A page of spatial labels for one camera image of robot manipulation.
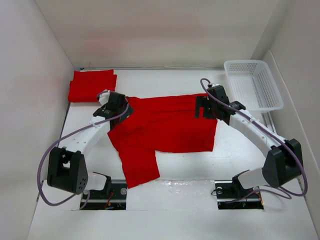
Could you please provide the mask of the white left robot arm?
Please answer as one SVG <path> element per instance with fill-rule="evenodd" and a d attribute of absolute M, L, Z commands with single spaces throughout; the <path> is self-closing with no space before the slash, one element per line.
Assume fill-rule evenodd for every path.
<path fill-rule="evenodd" d="M 105 90 L 97 97 L 100 107 L 92 114 L 88 126 L 72 133 L 72 139 L 49 153 L 47 184 L 72 194 L 105 191 L 110 177 L 88 172 L 86 157 L 98 141 L 112 127 L 123 122 L 132 113 L 124 94 Z"/>

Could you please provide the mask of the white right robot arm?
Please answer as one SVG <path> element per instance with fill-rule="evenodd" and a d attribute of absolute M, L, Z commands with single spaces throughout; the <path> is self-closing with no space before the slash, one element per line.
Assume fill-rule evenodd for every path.
<path fill-rule="evenodd" d="M 209 84 L 205 89 L 206 96 L 195 100 L 195 117 L 217 119 L 242 133 L 265 156 L 262 167 L 246 170 L 232 178 L 236 190 L 247 190 L 254 187 L 270 186 L 280 188 L 287 182 L 302 176 L 307 184 L 303 167 L 302 147 L 296 139 L 287 140 L 259 123 L 246 107 L 238 102 L 230 102 L 225 89 L 219 84 Z"/>

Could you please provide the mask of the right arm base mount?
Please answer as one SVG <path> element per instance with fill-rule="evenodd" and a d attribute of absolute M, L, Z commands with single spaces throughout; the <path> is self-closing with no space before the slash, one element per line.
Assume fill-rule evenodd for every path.
<path fill-rule="evenodd" d="M 253 188 L 244 189 L 238 180 L 240 174 L 231 180 L 217 180 L 211 195 L 216 197 L 219 210 L 263 210 L 263 201 L 259 192 Z"/>

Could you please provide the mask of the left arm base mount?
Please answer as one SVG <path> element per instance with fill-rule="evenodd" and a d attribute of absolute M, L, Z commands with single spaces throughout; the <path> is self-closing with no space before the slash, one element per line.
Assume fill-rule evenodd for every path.
<path fill-rule="evenodd" d="M 122 211 L 127 208 L 128 186 L 125 180 L 111 180 L 106 190 L 91 190 L 82 210 Z"/>

